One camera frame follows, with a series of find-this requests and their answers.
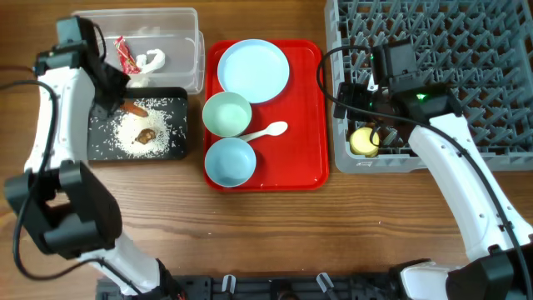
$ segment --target plastic spoon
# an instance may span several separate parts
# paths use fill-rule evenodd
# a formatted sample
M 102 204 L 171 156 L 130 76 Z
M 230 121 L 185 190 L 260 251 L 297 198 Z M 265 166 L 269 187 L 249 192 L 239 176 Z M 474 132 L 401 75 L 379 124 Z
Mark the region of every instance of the plastic spoon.
M 263 129 L 259 132 L 250 133 L 247 135 L 240 136 L 239 138 L 243 140 L 244 142 L 250 142 L 252 139 L 256 139 L 259 137 L 262 137 L 264 135 L 272 135 L 273 137 L 276 137 L 286 131 L 286 129 L 289 128 L 289 124 L 283 121 L 274 122 L 266 129 Z

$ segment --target red tray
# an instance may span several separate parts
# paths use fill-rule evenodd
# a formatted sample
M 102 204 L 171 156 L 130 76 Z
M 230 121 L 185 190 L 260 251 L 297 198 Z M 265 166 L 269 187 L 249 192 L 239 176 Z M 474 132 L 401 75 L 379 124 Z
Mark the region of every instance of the red tray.
M 207 54 L 206 100 L 223 92 L 217 77 L 222 54 L 238 41 L 218 42 Z M 219 191 L 288 191 L 312 190 L 329 176 L 326 137 L 326 104 L 316 85 L 316 67 L 321 51 L 306 40 L 270 41 L 289 61 L 289 82 L 270 101 L 252 104 L 252 122 L 243 134 L 254 133 L 275 121 L 285 121 L 289 128 L 278 137 L 260 137 L 250 141 L 257 156 L 256 171 L 239 187 L 226 188 L 207 176 L 207 184 Z M 207 149 L 220 138 L 205 132 L 204 157 Z

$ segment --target tray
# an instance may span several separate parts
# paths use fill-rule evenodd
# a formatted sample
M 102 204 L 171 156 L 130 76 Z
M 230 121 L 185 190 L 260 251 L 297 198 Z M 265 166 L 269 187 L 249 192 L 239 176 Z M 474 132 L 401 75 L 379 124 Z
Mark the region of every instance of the tray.
M 127 90 L 125 98 L 139 101 L 155 99 L 158 105 L 152 109 L 163 111 L 170 116 L 165 121 L 171 128 L 167 151 L 157 155 L 131 157 L 119 147 L 112 146 L 115 139 L 113 124 L 124 114 L 122 111 L 117 111 L 109 119 L 90 117 L 87 132 L 89 161 L 171 160 L 183 159 L 187 155 L 187 92 L 184 89 L 180 87 L 131 88 Z
M 222 54 L 238 41 L 218 42 L 207 55 L 206 100 L 222 92 L 217 67 Z M 289 61 L 291 73 L 285 89 L 272 100 L 252 104 L 252 122 L 243 134 L 254 133 L 275 121 L 285 121 L 289 128 L 279 137 L 260 137 L 250 141 L 257 155 L 252 178 L 239 187 L 225 188 L 206 175 L 207 184 L 219 191 L 289 191 L 312 190 L 329 176 L 326 137 L 326 104 L 316 85 L 316 67 L 321 51 L 307 40 L 269 41 L 278 46 Z M 204 157 L 207 149 L 220 138 L 205 131 Z

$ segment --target bowl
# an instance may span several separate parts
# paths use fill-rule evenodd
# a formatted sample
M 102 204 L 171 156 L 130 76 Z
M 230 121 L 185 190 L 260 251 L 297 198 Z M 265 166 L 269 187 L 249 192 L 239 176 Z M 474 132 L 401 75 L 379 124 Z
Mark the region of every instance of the bowl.
M 207 176 L 225 188 L 242 185 L 256 170 L 256 154 L 247 142 L 228 137 L 215 142 L 207 150 L 204 167 Z
M 236 92 L 220 92 L 207 100 L 202 119 L 211 133 L 221 138 L 237 137 L 250 124 L 252 107 Z

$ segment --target black tray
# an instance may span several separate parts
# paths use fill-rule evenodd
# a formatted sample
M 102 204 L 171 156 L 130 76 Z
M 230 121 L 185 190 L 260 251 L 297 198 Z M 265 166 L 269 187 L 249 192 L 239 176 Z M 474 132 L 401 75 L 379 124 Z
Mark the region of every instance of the black tray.
M 127 90 L 128 99 L 169 98 L 171 101 L 165 106 L 154 107 L 172 115 L 167 123 L 172 131 L 179 130 L 180 134 L 171 134 L 168 152 L 154 157 L 129 157 L 123 150 L 115 147 L 113 150 L 104 141 L 113 139 L 110 122 L 124 114 L 117 111 L 109 119 L 91 117 L 87 132 L 87 156 L 89 161 L 118 161 L 118 160 L 161 160 L 182 159 L 187 155 L 187 92 L 181 87 L 144 87 Z

